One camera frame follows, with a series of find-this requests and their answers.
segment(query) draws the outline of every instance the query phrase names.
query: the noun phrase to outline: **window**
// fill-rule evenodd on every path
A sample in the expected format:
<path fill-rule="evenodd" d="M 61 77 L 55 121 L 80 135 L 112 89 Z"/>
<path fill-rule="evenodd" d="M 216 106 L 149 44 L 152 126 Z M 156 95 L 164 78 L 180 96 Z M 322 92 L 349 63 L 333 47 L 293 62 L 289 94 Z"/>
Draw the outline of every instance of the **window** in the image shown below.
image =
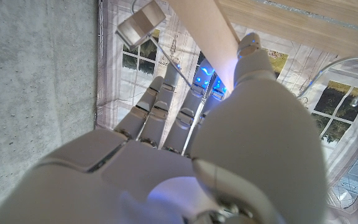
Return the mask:
<path fill-rule="evenodd" d="M 350 102 L 357 95 L 357 87 L 328 82 L 311 114 L 325 148 L 333 149 L 355 120 L 358 105 L 352 107 Z"/>
<path fill-rule="evenodd" d="M 358 197 L 358 158 L 350 166 L 347 173 L 331 188 L 331 194 L 336 200 L 330 200 L 331 205 L 348 208 Z"/>
<path fill-rule="evenodd" d="M 159 30 L 152 36 L 158 41 Z M 134 106 L 142 97 L 153 80 L 157 47 L 148 40 L 129 50 L 125 45 L 122 51 L 122 73 L 119 99 L 121 102 Z"/>

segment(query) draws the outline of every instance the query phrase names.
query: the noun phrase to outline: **metal rod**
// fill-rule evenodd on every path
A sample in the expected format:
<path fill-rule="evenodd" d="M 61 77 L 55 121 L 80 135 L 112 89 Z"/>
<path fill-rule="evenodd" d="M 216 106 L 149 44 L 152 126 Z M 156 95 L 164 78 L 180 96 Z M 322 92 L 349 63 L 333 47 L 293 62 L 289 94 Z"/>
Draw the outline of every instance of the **metal rod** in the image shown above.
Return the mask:
<path fill-rule="evenodd" d="M 132 15 L 135 14 L 135 2 L 137 0 L 132 0 L 131 3 L 131 13 Z M 164 56 L 168 59 L 168 61 L 175 67 L 175 70 L 179 73 L 179 75 L 185 80 L 186 84 L 191 87 L 191 83 L 186 79 L 186 77 L 184 76 L 184 74 L 182 74 L 182 72 L 180 71 L 178 64 L 176 64 L 175 62 L 173 62 L 173 60 L 168 56 L 167 53 L 165 53 L 165 51 L 163 50 L 163 48 L 160 46 L 160 44 L 158 44 L 158 42 L 154 39 L 154 37 L 152 37 L 151 35 L 149 35 L 150 40 L 155 44 L 155 46 L 160 49 L 162 51 L 162 53 L 164 54 Z"/>
<path fill-rule="evenodd" d="M 178 65 L 173 62 L 173 60 L 168 56 L 167 53 L 165 53 L 165 51 L 162 49 L 162 47 L 160 46 L 160 44 L 158 44 L 158 42 L 154 39 L 154 37 L 152 37 L 151 35 L 149 35 L 150 40 L 155 44 L 155 46 L 157 46 L 158 49 L 160 49 L 162 51 L 162 53 L 164 54 L 164 56 L 168 59 L 168 61 L 175 67 L 176 71 L 179 73 L 179 75 L 185 80 L 186 84 L 191 87 L 191 83 L 186 79 L 186 77 L 184 76 L 184 74 L 182 74 L 182 72 L 180 71 Z"/>
<path fill-rule="evenodd" d="M 301 94 L 299 94 L 299 96 L 297 96 L 298 99 L 301 99 L 305 93 L 307 91 L 309 91 L 311 89 L 311 87 L 317 82 L 317 80 L 323 75 L 324 72 L 328 71 L 330 68 L 332 68 L 335 65 L 339 65 L 340 63 L 346 62 L 346 61 L 350 61 L 350 60 L 358 60 L 358 57 L 346 57 L 346 58 L 342 58 L 340 60 L 337 60 L 336 62 L 330 63 L 329 65 L 325 66 L 323 69 L 320 70 L 320 72 L 317 73 L 317 75 L 313 78 L 313 80 L 309 83 L 308 87 L 305 88 L 305 90 L 303 90 L 301 92 Z M 351 106 L 357 106 L 358 105 L 358 95 L 355 96 L 353 98 L 353 100 L 351 101 Z"/>
<path fill-rule="evenodd" d="M 132 15 L 135 14 L 135 2 L 136 1 L 137 0 L 133 0 L 132 3 L 131 3 L 131 13 L 132 13 Z"/>

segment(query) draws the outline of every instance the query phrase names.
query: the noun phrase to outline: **cable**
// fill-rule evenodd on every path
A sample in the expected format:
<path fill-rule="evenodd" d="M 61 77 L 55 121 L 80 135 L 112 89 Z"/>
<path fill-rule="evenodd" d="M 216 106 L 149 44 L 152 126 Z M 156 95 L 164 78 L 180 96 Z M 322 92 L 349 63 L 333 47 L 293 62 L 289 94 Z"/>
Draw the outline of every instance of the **cable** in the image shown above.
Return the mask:
<path fill-rule="evenodd" d="M 135 14 L 135 3 L 137 0 L 132 0 L 131 3 L 131 13 L 132 15 Z M 185 80 L 186 84 L 191 87 L 191 83 L 186 79 L 186 77 L 184 76 L 184 74 L 182 74 L 182 72 L 180 71 L 180 67 L 178 66 L 178 64 L 176 64 L 175 62 L 173 62 L 173 60 L 168 56 L 167 53 L 165 53 L 165 51 L 163 50 L 163 48 L 160 46 L 160 44 L 158 44 L 158 42 L 154 39 L 154 37 L 152 37 L 149 34 L 149 38 L 150 40 L 154 43 L 154 45 L 161 50 L 161 52 L 164 54 L 164 56 L 168 59 L 168 61 L 175 67 L 175 70 L 179 73 L 179 75 Z"/>
<path fill-rule="evenodd" d="M 329 65 L 325 66 L 323 69 L 320 70 L 320 72 L 317 73 L 317 75 L 313 78 L 313 80 L 309 83 L 308 87 L 305 88 L 305 90 L 303 90 L 301 92 L 301 94 L 299 94 L 299 96 L 297 96 L 298 99 L 301 99 L 305 93 L 311 89 L 311 87 L 317 82 L 317 80 L 323 75 L 324 72 L 327 72 L 330 68 L 332 68 L 335 65 L 339 65 L 340 63 L 343 62 L 347 62 L 350 60 L 358 60 L 358 57 L 346 57 L 346 58 L 342 58 L 340 60 L 337 60 L 336 62 L 330 63 Z M 358 96 L 355 96 L 353 98 L 353 100 L 351 101 L 351 106 L 355 107 L 358 105 Z"/>

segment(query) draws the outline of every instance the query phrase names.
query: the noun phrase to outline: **window pane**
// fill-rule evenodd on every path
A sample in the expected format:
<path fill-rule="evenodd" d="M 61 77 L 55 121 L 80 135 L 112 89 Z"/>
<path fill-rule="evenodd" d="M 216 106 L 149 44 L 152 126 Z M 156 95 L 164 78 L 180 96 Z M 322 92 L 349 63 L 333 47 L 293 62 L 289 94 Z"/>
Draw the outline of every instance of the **window pane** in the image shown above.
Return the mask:
<path fill-rule="evenodd" d="M 352 99 L 358 95 L 358 88 L 353 88 L 351 94 L 345 98 L 341 107 L 339 107 L 336 116 L 338 118 L 343 118 L 348 121 L 354 121 L 358 114 L 358 105 L 353 107 L 350 105 Z"/>
<path fill-rule="evenodd" d="M 197 65 L 200 65 L 201 62 L 204 60 L 205 56 L 203 52 L 200 52 L 200 55 L 198 56 Z"/>
<path fill-rule="evenodd" d="M 137 59 L 132 56 L 122 55 L 121 79 L 134 83 L 136 78 Z"/>
<path fill-rule="evenodd" d="M 145 60 L 142 59 L 140 59 L 139 63 L 140 64 L 139 64 L 139 71 L 137 72 L 136 87 L 141 86 L 144 88 L 148 88 L 153 81 L 154 63 L 146 62 Z M 145 67 L 146 69 L 146 66 L 144 66 L 145 63 L 148 65 L 147 69 L 150 70 L 150 73 L 141 70 L 143 69 L 143 67 Z"/>
<path fill-rule="evenodd" d="M 329 118 L 315 114 L 315 113 L 312 113 L 311 117 L 316 120 L 317 128 L 319 130 L 319 133 L 321 134 L 323 132 L 324 128 L 327 126 Z"/>
<path fill-rule="evenodd" d="M 134 103 L 135 105 L 139 102 L 139 100 L 142 98 L 143 94 L 146 92 L 146 89 L 141 86 L 135 87 L 135 96 L 134 96 Z"/>
<path fill-rule="evenodd" d="M 127 46 L 124 45 L 124 47 L 122 48 L 125 52 L 129 52 L 129 53 L 132 53 L 134 55 L 137 55 L 137 49 L 138 47 L 136 47 L 134 50 L 129 50 L 129 48 L 127 48 Z"/>
<path fill-rule="evenodd" d="M 123 54 L 122 55 L 122 66 L 136 70 L 137 59 L 135 57 Z"/>
<path fill-rule="evenodd" d="M 287 61 L 288 55 L 276 52 L 274 50 L 265 49 L 268 54 L 268 60 L 273 67 L 276 78 L 280 75 L 284 68 L 285 62 Z"/>
<path fill-rule="evenodd" d="M 121 80 L 121 85 L 119 87 L 119 99 L 122 100 L 123 102 L 131 105 L 132 104 L 132 96 L 133 96 L 133 92 L 134 92 L 134 85 Z"/>
<path fill-rule="evenodd" d="M 348 85 L 329 81 L 327 88 L 323 91 L 314 110 L 326 114 L 333 114 L 335 108 L 350 88 Z"/>
<path fill-rule="evenodd" d="M 339 200 L 341 208 L 347 208 L 354 203 L 358 197 L 358 158 L 351 165 L 349 171 L 334 185 L 332 190 Z"/>
<path fill-rule="evenodd" d="M 329 145 L 335 146 L 350 126 L 350 124 L 345 122 L 333 120 L 327 131 L 323 134 L 323 140 Z"/>
<path fill-rule="evenodd" d="M 122 119 L 124 119 L 128 113 L 129 113 L 129 109 L 118 107 L 118 115 L 117 115 L 118 123 L 121 122 Z"/>
<path fill-rule="evenodd" d="M 158 42 L 159 35 L 160 35 L 160 31 L 154 30 L 152 36 L 157 42 Z M 151 40 L 146 41 L 140 46 L 140 56 L 151 60 L 155 60 L 156 55 L 157 55 L 157 47 Z"/>
<path fill-rule="evenodd" d="M 139 70 L 144 73 L 147 73 L 149 75 L 153 75 L 154 63 L 140 59 L 139 60 Z"/>

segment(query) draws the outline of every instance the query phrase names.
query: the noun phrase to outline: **gray wall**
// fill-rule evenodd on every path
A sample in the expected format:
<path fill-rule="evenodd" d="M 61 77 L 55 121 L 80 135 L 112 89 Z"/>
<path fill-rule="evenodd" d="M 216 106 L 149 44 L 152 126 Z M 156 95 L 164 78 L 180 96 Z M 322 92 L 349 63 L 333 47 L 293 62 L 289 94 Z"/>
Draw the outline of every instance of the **gray wall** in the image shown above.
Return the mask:
<path fill-rule="evenodd" d="M 40 157 L 94 128 L 97 1 L 0 0 L 0 203 Z"/>

